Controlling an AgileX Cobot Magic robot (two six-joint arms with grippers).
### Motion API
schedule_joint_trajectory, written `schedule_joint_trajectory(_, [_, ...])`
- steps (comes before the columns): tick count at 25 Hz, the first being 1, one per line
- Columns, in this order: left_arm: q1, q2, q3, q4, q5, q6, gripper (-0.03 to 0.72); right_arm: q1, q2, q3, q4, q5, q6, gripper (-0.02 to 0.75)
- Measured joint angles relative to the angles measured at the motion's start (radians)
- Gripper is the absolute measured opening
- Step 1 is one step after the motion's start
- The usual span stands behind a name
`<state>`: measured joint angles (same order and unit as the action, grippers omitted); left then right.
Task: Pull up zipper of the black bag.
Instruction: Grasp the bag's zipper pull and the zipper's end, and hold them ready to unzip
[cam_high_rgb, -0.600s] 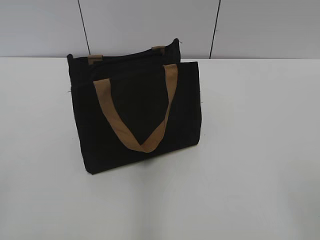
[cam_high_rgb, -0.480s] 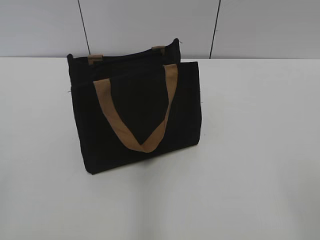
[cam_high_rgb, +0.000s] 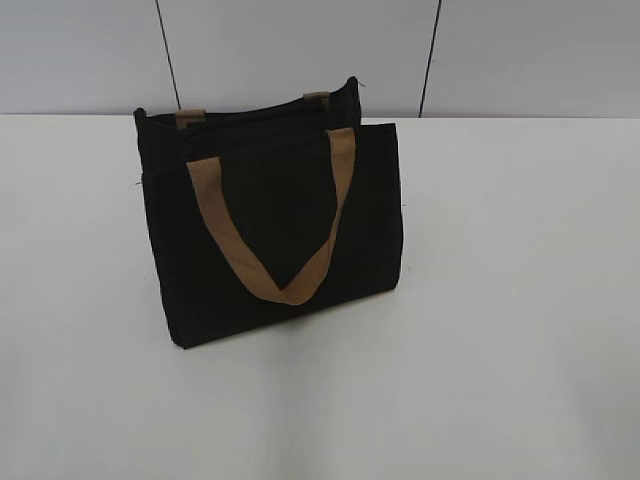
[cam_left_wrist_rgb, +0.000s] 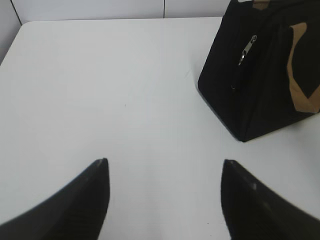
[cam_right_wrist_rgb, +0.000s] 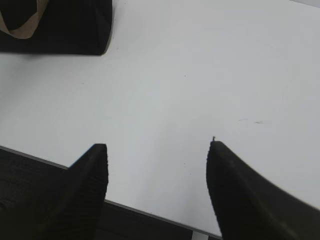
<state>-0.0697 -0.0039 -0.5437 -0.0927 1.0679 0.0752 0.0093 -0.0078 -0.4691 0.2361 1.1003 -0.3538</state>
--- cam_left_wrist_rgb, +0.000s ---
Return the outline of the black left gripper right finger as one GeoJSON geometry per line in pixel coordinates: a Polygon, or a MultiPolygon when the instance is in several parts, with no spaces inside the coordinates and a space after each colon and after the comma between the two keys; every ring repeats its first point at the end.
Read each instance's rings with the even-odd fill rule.
{"type": "Polygon", "coordinates": [[[294,206],[235,160],[223,162],[220,202],[232,240],[318,240],[320,221],[294,206]]]}

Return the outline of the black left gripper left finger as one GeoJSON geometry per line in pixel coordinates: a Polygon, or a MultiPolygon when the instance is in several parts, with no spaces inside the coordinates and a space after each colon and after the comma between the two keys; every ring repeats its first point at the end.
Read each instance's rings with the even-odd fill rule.
{"type": "Polygon", "coordinates": [[[109,163],[89,165],[47,200],[0,226],[2,240],[96,240],[110,201],[109,163]]]}

